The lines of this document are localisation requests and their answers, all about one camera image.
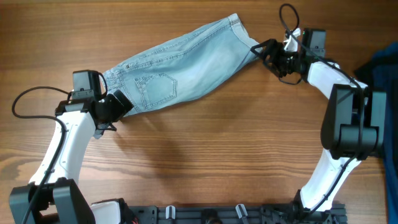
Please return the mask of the light blue denim shorts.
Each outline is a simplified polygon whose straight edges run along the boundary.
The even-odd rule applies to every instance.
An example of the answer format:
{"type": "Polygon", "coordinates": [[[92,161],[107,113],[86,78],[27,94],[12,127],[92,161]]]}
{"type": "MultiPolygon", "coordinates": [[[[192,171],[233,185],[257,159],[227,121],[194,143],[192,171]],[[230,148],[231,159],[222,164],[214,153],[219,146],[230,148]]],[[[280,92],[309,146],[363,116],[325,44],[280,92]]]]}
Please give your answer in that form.
{"type": "Polygon", "coordinates": [[[132,103],[128,115],[160,110],[213,91],[256,59],[257,44],[232,14],[136,54],[104,77],[110,93],[119,90],[132,103]]]}

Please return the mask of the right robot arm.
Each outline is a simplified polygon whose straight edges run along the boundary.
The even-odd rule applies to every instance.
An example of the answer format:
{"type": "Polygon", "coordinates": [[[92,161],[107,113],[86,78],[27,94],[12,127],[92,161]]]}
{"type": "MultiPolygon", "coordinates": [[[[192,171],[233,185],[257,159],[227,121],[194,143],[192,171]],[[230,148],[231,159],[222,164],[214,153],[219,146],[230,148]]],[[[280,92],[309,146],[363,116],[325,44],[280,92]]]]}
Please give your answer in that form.
{"type": "Polygon", "coordinates": [[[332,208],[350,172],[380,150],[384,140],[386,93],[370,90],[325,59],[322,29],[286,31],[284,41],[269,39],[251,52],[278,79],[298,73],[327,99],[320,139],[323,151],[310,180],[297,192],[291,216],[310,221],[332,208]]]}

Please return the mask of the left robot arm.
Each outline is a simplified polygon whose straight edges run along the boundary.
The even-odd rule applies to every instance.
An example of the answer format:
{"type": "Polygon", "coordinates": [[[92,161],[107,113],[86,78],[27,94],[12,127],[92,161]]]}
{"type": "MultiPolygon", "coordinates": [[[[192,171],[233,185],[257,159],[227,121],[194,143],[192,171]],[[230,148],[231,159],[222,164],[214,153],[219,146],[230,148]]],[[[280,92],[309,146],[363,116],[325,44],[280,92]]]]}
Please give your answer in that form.
{"type": "Polygon", "coordinates": [[[132,109],[119,90],[108,93],[104,76],[94,70],[73,72],[73,90],[55,109],[55,131],[45,157],[26,186],[15,187],[9,206],[16,223],[137,223],[119,199],[89,205],[78,188],[91,138],[116,131],[114,123],[132,109]]]}

